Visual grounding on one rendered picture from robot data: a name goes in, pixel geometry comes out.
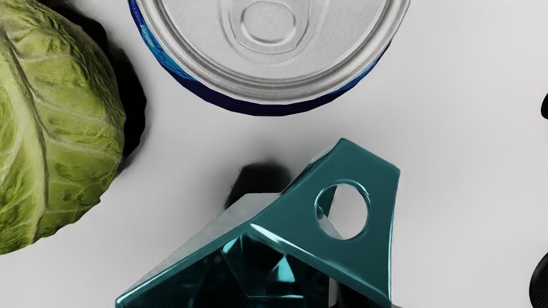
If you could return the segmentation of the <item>green cabbage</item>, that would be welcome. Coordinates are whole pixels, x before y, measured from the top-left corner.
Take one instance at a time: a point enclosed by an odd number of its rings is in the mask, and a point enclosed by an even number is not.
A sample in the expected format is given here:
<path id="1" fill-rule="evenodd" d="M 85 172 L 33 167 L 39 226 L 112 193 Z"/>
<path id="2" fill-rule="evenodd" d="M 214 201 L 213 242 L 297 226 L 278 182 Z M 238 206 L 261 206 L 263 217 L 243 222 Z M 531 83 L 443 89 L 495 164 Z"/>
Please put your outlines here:
<path id="1" fill-rule="evenodd" d="M 0 0 L 0 255 L 77 222 L 122 161 L 115 72 L 82 27 Z"/>

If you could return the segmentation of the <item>teal faceted mug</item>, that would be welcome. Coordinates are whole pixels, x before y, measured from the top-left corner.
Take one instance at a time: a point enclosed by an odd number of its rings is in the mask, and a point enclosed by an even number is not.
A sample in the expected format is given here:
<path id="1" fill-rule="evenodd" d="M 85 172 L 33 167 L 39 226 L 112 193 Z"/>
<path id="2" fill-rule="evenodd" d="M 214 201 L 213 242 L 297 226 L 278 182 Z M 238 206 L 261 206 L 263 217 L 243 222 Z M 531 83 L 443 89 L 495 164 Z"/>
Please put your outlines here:
<path id="1" fill-rule="evenodd" d="M 400 170 L 348 139 L 281 193 L 247 194 L 125 291 L 115 308 L 329 308 L 330 280 L 392 308 L 391 242 Z M 344 239 L 328 215 L 337 186 L 367 206 Z"/>

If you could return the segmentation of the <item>black mesh pen holder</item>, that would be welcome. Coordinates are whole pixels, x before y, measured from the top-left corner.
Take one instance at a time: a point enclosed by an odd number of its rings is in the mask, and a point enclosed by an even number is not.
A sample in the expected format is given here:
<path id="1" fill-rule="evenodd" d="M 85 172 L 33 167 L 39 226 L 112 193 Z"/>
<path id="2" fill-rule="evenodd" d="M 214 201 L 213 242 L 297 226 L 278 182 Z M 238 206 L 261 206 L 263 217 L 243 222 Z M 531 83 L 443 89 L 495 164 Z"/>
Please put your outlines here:
<path id="1" fill-rule="evenodd" d="M 548 308 L 548 253 L 533 271 L 529 283 L 529 299 L 533 308 Z"/>

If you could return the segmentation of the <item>blue drink can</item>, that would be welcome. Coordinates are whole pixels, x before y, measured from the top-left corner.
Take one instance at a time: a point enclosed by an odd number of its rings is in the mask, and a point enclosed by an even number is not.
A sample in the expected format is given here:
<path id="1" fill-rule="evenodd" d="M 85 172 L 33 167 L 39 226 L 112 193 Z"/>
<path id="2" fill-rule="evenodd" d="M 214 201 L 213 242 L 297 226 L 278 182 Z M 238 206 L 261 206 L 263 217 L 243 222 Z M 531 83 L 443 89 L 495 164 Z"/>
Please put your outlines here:
<path id="1" fill-rule="evenodd" d="M 411 0 L 127 0 L 158 63 L 233 113 L 287 116 L 354 88 Z"/>

